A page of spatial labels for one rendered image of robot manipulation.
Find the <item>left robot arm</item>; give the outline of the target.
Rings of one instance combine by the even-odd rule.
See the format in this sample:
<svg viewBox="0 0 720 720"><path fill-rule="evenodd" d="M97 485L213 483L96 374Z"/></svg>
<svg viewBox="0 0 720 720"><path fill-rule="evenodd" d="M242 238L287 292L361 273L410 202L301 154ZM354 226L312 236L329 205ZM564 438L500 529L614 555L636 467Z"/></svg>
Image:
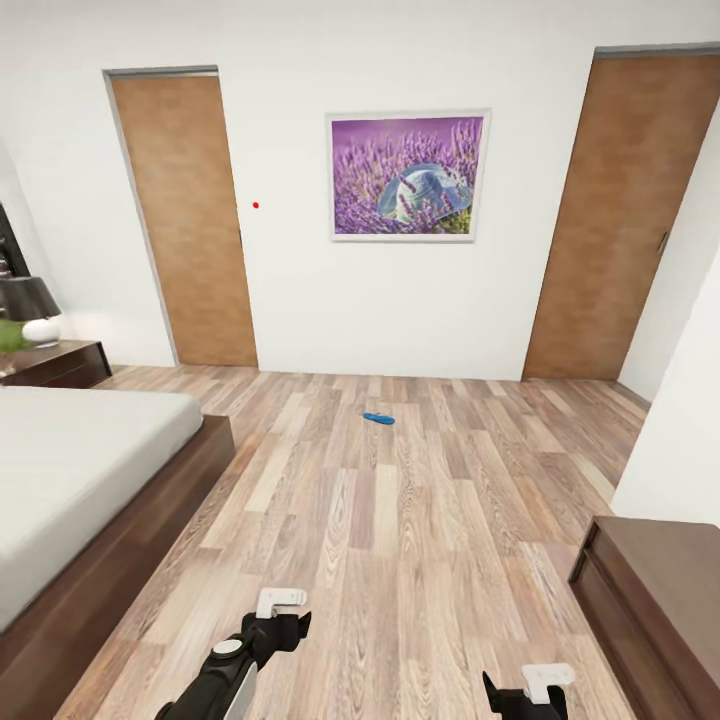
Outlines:
<svg viewBox="0 0 720 720"><path fill-rule="evenodd" d="M176 703L165 703L153 720L241 720L252 699L257 671L276 651L293 652L308 636L312 612L299 618L275 607L307 604L304 589L265 587L256 613L242 618L241 633L216 644L198 677Z"/></svg>

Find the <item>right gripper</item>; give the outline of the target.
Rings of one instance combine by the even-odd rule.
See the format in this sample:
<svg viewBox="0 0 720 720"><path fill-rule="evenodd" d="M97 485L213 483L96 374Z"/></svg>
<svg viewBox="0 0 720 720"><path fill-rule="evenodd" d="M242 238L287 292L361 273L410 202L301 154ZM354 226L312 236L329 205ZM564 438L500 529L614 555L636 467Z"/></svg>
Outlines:
<svg viewBox="0 0 720 720"><path fill-rule="evenodd" d="M502 720L568 720L565 694L559 687L548 687L550 704L533 705L523 690L498 690L487 672L482 672L486 693L493 713Z"/></svg>

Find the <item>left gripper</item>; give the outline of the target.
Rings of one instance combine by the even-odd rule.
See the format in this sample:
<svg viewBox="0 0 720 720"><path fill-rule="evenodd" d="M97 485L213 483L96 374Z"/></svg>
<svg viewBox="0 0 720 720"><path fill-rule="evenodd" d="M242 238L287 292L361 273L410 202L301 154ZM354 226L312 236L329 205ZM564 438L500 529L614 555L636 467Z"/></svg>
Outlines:
<svg viewBox="0 0 720 720"><path fill-rule="evenodd" d="M256 613L247 613L242 618L241 633L248 630L260 631L268 643L270 659L276 651L293 652L297 643L308 636L312 612L299 618L295 614L276 614L274 618L257 618Z"/></svg>

